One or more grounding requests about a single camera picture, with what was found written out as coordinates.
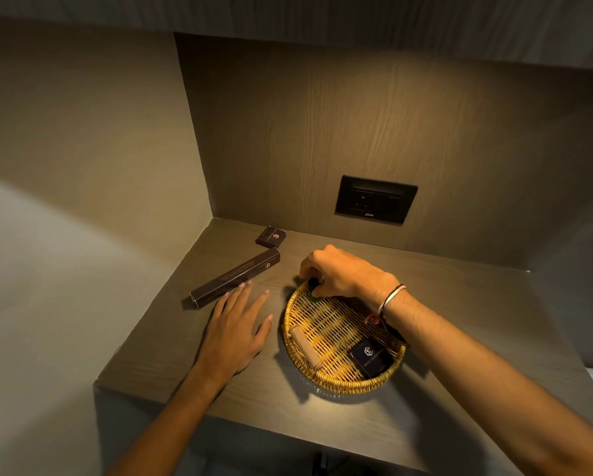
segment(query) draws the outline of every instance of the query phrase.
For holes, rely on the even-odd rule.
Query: brown paper tube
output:
[[[312,347],[310,342],[307,340],[307,337],[305,337],[305,333],[301,330],[301,328],[294,326],[292,329],[290,329],[290,336],[292,336],[292,339],[294,342],[296,342],[296,345],[305,356],[305,359],[307,359],[307,362],[310,363],[310,366],[312,369],[314,369],[314,372],[321,370],[323,367],[323,361],[320,359],[316,349],[314,349],[314,347]]]

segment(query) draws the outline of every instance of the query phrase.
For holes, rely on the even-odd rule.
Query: white wall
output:
[[[0,20],[0,475],[100,472],[91,384],[210,218],[171,34]]]
[[[593,368],[593,206],[568,231],[535,266],[532,284],[583,363]]]

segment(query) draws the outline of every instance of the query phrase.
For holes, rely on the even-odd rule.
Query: forearm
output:
[[[193,368],[180,390],[107,476],[174,473],[190,437],[221,390]]]
[[[593,474],[593,429],[544,389],[406,291],[387,317],[525,474]]]

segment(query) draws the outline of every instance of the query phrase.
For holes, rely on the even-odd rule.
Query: person's left hand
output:
[[[253,334],[254,321],[269,291],[261,293],[246,310],[245,304],[252,288],[250,280],[247,284],[241,284],[232,294],[223,295],[215,304],[208,323],[194,369],[220,387],[224,387],[236,373],[243,371],[261,352],[272,328],[270,314]]]

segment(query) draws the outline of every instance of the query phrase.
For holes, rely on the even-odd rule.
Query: small bottle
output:
[[[314,297],[312,295],[312,291],[314,289],[316,289],[318,286],[320,285],[320,282],[318,281],[318,279],[316,277],[310,277],[307,281],[307,296],[310,299],[310,301],[317,303],[318,301],[320,301],[320,297]]]

